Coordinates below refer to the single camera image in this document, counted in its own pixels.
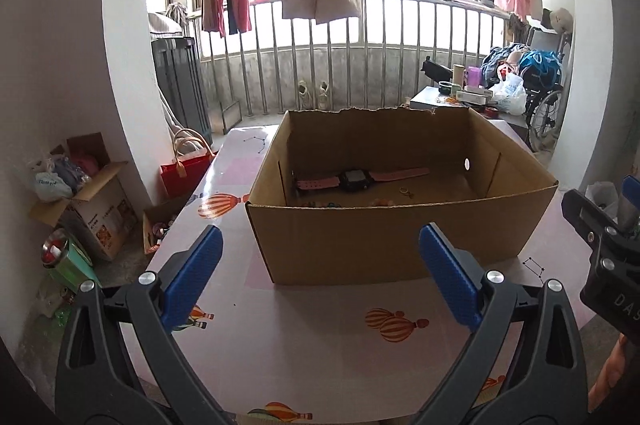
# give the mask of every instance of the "watch strap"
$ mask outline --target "watch strap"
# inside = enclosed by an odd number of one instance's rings
[[[296,185],[300,190],[322,190],[323,188],[340,186],[340,178],[338,176],[332,176],[321,180],[296,181]]]
[[[386,182],[417,178],[420,176],[426,176],[428,173],[429,169],[427,167],[422,167],[419,169],[396,170],[395,172],[370,172],[369,176],[371,176],[375,182]]]

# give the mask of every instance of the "constellation print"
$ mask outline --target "constellation print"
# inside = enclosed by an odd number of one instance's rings
[[[260,138],[257,136],[252,136],[251,138],[247,138],[244,141],[249,141],[249,140],[260,140],[262,142],[262,148],[260,148],[260,150],[258,150],[258,154],[261,154],[262,151],[264,150],[265,147],[267,147],[267,138]]]
[[[545,283],[545,281],[542,280],[542,274],[544,273],[545,269],[540,264],[529,257],[525,262],[522,263],[522,265],[525,266],[530,272],[532,272],[533,275],[538,277],[540,279],[540,282],[542,282],[543,284]]]

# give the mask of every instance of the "silver screw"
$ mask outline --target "silver screw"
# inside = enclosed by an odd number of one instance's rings
[[[142,285],[153,284],[156,281],[156,274],[152,271],[145,271],[138,277],[138,282]]]
[[[496,270],[488,271],[486,277],[490,282],[493,282],[494,284],[500,284],[504,281],[504,275]]]
[[[551,279],[549,282],[546,283],[547,286],[549,286],[549,289],[551,291],[562,291],[562,284],[560,283],[559,280],[556,279]]]
[[[82,284],[80,284],[80,291],[87,293],[87,291],[91,291],[95,288],[95,282],[92,280],[86,280]]]
[[[604,266],[604,269],[609,271],[612,271],[616,267],[611,259],[602,259],[602,265]]]

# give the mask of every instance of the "red tote bag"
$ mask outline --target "red tote bag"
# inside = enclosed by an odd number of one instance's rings
[[[186,132],[188,137],[178,137],[178,134]],[[194,151],[183,156],[178,156],[178,146],[186,141],[196,141],[202,145],[203,151]],[[209,147],[205,139],[192,129],[181,129],[174,135],[175,163],[162,165],[160,175],[162,183],[169,198],[177,198],[184,194],[191,194],[200,180],[206,174],[209,165],[215,157],[215,153]]]

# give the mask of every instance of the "tan handle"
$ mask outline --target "tan handle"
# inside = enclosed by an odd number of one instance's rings
[[[186,138],[178,138],[178,134],[180,134],[181,132],[186,132],[187,134],[190,134],[190,136]],[[203,148],[207,150],[207,154],[209,154],[209,156],[211,156],[211,159],[213,159],[213,151],[211,150],[211,147],[199,132],[193,129],[187,129],[187,128],[180,129],[178,132],[174,134],[174,157],[175,157],[175,168],[178,171],[178,176],[180,176],[181,178],[187,177],[187,170],[184,168],[184,165],[180,163],[178,150],[176,148],[176,144],[178,143],[178,140],[180,140],[180,144],[182,144],[185,141],[197,141],[203,146]]]

